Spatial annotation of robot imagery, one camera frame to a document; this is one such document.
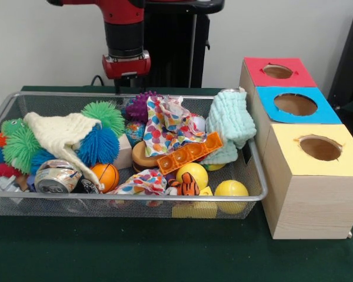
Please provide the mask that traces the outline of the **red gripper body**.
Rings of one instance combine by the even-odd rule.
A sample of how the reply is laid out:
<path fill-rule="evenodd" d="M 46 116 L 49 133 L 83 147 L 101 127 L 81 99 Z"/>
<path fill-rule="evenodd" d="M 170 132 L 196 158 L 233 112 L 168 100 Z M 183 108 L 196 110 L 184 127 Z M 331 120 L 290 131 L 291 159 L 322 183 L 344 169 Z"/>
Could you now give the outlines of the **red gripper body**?
<path fill-rule="evenodd" d="M 151 58 L 144 50 L 139 56 L 131 58 L 117 58 L 109 55 L 102 56 L 102 66 L 108 79 L 122 79 L 149 74 Z"/>

